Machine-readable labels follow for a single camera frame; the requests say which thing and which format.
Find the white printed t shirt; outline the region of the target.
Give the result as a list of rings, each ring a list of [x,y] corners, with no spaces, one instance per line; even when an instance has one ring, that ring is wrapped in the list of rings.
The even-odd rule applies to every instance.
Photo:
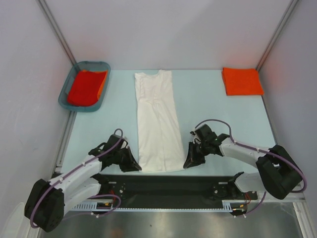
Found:
[[[172,85],[172,72],[135,73],[139,165],[145,173],[183,169],[185,154]]]

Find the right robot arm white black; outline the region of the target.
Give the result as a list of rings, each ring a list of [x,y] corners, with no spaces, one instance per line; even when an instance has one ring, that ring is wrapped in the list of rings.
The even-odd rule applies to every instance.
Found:
[[[239,172],[229,181],[229,195],[240,199],[246,192],[268,192],[274,198],[284,199],[304,181],[304,175],[287,151],[280,145],[271,148],[254,147],[237,142],[231,134],[217,135],[204,124],[191,132],[184,169],[206,162],[208,155],[233,158],[253,166],[256,173]]]

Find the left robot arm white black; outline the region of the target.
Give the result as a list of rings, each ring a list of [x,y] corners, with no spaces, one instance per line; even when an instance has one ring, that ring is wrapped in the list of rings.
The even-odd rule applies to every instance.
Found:
[[[50,180],[36,181],[24,209],[31,227],[51,232],[73,207],[86,199],[111,198],[120,204],[121,199],[111,191],[109,180],[101,175],[101,171],[111,165],[118,165],[122,172],[142,169],[127,140],[116,134],[91,149],[70,171]]]

